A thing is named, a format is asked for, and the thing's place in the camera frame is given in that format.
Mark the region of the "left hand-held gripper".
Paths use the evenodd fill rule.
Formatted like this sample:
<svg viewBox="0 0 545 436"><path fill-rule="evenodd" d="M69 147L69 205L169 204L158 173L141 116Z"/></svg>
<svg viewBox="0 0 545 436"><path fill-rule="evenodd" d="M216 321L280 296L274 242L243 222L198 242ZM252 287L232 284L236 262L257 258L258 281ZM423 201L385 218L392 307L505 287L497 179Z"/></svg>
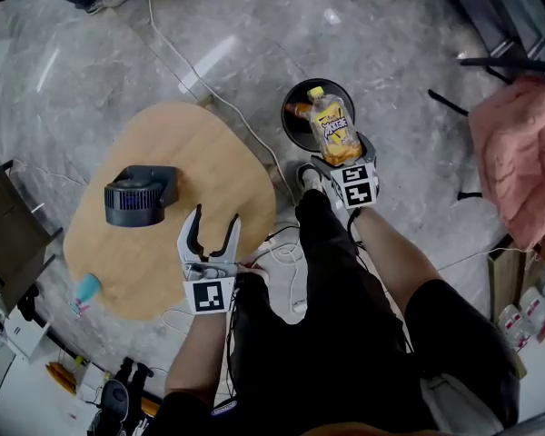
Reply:
<svg viewBox="0 0 545 436"><path fill-rule="evenodd" d="M242 222L237 213L230 221L223 247L210 253L211 263L198 242L202 205L199 203L183 222L177 238L177 251L183 264L183 287L191 313L228 313L238 273L236 254Z"/></svg>

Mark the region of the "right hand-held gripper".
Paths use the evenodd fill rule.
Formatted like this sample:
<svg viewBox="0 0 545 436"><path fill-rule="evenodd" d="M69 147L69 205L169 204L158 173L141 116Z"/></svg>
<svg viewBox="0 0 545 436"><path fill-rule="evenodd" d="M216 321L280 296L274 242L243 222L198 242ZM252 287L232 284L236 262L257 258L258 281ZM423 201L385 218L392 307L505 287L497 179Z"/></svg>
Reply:
<svg viewBox="0 0 545 436"><path fill-rule="evenodd" d="M376 150L372 142L358 133L362 145L364 163L334 167L321 156L312 155L312 165L325 178L330 178L332 189L345 209L356 209L376 203L379 191L379 177L376 172Z"/></svg>

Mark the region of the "yellow juice bottle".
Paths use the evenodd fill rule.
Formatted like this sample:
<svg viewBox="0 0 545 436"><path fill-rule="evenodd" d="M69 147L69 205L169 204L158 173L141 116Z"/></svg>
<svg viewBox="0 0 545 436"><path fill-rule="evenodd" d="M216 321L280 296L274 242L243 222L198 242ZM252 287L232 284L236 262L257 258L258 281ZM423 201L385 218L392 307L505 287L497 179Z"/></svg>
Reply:
<svg viewBox="0 0 545 436"><path fill-rule="evenodd" d="M308 96L312 102L309 123L324 161L338 166L360 158L362 145L341 97L321 86L313 87Z"/></svg>

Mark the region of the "black round waste bin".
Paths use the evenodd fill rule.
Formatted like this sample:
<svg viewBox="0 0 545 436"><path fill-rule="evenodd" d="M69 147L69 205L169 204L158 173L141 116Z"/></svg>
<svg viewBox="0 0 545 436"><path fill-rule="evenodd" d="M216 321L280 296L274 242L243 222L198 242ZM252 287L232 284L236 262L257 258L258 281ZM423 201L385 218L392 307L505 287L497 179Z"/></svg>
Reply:
<svg viewBox="0 0 545 436"><path fill-rule="evenodd" d="M317 154L320 152L319 145L312 133L307 120L291 114L285 106L287 104L309 103L308 92L314 87L320 86L325 93L340 96L348 109L352 120L355 120L355 107L349 93L332 80L324 78L312 78L296 84L284 97L281 107L282 127L288 138L299 148L307 152Z"/></svg>

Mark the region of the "orange capped bottle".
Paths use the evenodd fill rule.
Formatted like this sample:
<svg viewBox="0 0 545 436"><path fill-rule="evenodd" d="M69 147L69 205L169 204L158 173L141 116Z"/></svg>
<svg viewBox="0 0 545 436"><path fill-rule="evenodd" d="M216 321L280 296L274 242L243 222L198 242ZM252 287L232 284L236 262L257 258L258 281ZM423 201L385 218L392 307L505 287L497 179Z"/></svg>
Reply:
<svg viewBox="0 0 545 436"><path fill-rule="evenodd" d="M284 105L284 110L294 117L309 120L310 114L312 111L312 105L307 103L286 103Z"/></svg>

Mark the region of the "person's left forearm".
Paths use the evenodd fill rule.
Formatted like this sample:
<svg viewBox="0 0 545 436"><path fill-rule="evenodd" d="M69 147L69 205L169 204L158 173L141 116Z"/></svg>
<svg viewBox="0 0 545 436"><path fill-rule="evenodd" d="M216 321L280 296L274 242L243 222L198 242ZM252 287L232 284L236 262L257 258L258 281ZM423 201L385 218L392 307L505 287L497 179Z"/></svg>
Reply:
<svg viewBox="0 0 545 436"><path fill-rule="evenodd" d="M164 395L191 394L213 405L220 383L226 344L227 314L195 315L167 373Z"/></svg>

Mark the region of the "person's right forearm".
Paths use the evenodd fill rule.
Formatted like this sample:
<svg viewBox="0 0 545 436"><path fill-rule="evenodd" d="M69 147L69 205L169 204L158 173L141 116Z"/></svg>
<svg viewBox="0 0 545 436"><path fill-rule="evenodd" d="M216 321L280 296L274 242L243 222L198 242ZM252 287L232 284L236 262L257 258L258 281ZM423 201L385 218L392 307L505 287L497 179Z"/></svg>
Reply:
<svg viewBox="0 0 545 436"><path fill-rule="evenodd" d="M413 294L441 278L425 254L371 207L362 207L354 222L365 251L402 315Z"/></svg>

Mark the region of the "oval wooden table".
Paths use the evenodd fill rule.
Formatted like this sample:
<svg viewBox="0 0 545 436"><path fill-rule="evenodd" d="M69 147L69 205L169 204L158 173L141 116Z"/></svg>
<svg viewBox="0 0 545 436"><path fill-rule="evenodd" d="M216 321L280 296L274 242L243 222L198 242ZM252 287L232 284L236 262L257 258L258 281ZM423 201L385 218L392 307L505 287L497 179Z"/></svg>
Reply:
<svg viewBox="0 0 545 436"><path fill-rule="evenodd" d="M164 220L144 228L108 224L104 187L129 165L178 171L178 200ZM200 205L199 243L220 249L235 215L242 227L238 259L252 254L276 217L271 178L249 148L215 114L196 104L164 103L137 114L110 147L84 191L64 236L64 257L77 281L88 273L102 284L96 300L134 321L159 317L184 297L176 240Z"/></svg>

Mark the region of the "purple desk fan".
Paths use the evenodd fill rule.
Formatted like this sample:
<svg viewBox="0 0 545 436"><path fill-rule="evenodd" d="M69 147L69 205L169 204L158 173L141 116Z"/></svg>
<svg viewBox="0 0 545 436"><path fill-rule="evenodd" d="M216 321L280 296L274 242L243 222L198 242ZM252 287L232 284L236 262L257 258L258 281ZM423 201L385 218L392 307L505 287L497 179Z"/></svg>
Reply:
<svg viewBox="0 0 545 436"><path fill-rule="evenodd" d="M178 170L172 166L130 165L104 188L107 223L140 228L164 220L165 209L178 201Z"/></svg>

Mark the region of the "teal spray bottle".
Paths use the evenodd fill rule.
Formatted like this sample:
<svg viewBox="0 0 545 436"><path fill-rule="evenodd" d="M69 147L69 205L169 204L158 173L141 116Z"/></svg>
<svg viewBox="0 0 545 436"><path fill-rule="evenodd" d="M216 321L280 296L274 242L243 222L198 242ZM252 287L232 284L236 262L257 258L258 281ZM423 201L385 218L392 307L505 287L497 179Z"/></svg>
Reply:
<svg viewBox="0 0 545 436"><path fill-rule="evenodd" d="M101 291L102 284L92 273L87 273L77 285L74 298L69 303L73 314L80 318L90 308L91 301Z"/></svg>

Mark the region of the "person's black clothed body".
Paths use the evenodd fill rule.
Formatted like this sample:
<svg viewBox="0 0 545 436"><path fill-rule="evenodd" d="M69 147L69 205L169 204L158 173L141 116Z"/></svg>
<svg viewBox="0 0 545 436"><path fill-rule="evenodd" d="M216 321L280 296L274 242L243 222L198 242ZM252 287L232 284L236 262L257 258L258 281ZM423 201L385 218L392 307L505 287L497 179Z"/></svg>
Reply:
<svg viewBox="0 0 545 436"><path fill-rule="evenodd" d="M213 405L163 398L143 436L442 436L442 419L514 426L520 381L497 327L442 278L402 315L357 248L313 165L298 168L295 215L307 311L289 324L256 272L237 278Z"/></svg>

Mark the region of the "pink jacket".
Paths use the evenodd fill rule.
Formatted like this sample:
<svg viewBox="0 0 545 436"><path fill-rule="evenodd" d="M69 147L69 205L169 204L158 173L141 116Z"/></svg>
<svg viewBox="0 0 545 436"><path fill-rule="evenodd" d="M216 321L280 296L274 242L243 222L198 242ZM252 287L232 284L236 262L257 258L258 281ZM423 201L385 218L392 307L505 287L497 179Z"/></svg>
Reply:
<svg viewBox="0 0 545 436"><path fill-rule="evenodd" d="M545 80L522 76L468 114L482 196L523 251L545 236Z"/></svg>

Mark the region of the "dark wooden desk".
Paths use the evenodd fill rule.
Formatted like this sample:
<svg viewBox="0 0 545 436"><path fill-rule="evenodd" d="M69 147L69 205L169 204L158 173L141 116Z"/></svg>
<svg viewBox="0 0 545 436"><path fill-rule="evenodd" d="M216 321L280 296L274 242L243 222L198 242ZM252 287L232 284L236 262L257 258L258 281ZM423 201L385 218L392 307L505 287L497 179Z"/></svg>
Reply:
<svg viewBox="0 0 545 436"><path fill-rule="evenodd" d="M8 171L12 160L0 165L0 301L11 312L54 257L46 248L63 230L49 233L15 189Z"/></svg>

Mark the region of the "grey metal chair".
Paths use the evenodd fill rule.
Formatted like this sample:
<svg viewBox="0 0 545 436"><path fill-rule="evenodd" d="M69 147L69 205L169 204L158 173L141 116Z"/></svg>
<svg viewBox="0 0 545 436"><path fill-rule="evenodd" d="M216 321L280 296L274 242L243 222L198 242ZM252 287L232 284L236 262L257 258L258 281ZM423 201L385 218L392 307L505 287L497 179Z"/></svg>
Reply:
<svg viewBox="0 0 545 436"><path fill-rule="evenodd" d="M505 84L521 74L545 79L545 0L450 0L476 30L487 54L460 55Z"/></svg>

